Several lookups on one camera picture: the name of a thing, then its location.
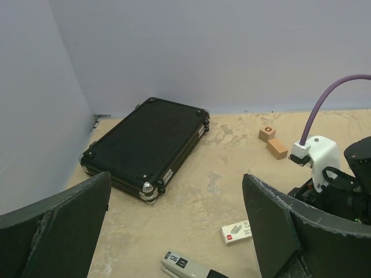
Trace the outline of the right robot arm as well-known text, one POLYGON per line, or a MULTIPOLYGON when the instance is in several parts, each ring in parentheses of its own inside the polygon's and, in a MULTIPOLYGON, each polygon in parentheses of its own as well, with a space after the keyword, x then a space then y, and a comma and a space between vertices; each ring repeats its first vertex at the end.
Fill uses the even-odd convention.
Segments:
POLYGON ((353 175, 340 170, 337 144, 321 136, 308 140, 305 155, 294 144, 289 159, 312 169, 311 178, 289 196, 317 209, 350 221, 370 225, 370 137, 363 138, 344 151, 353 175))

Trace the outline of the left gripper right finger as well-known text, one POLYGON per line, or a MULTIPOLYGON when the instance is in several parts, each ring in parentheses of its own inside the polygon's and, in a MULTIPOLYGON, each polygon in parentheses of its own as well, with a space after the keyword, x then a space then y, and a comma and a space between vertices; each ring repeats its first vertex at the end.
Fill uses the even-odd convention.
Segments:
POLYGON ((242 192, 262 277, 370 277, 370 226, 303 203, 251 174, 242 192))

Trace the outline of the grey metal stapler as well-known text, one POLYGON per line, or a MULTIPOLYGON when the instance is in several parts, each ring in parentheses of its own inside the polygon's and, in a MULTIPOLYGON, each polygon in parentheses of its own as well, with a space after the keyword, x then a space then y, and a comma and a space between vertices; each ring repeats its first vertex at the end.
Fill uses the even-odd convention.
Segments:
POLYGON ((227 276, 211 268, 207 268, 186 256, 167 251, 161 260, 161 269, 169 277, 174 278, 226 278, 227 276))

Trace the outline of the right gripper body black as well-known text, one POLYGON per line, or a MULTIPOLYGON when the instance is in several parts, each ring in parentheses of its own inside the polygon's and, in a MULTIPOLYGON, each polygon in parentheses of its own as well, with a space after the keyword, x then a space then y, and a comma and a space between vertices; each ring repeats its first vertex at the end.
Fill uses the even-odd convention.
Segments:
POLYGON ((358 222, 365 222, 365 191, 355 177, 327 166, 322 171, 327 186, 317 192, 312 180, 293 188, 288 195, 329 214, 358 222))

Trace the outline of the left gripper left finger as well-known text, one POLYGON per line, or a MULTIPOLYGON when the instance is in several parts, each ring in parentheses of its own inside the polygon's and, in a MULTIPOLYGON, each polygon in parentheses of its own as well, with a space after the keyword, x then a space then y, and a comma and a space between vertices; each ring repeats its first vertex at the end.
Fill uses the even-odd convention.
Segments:
POLYGON ((110 194, 106 171, 1 215, 1 277, 87 277, 110 194))

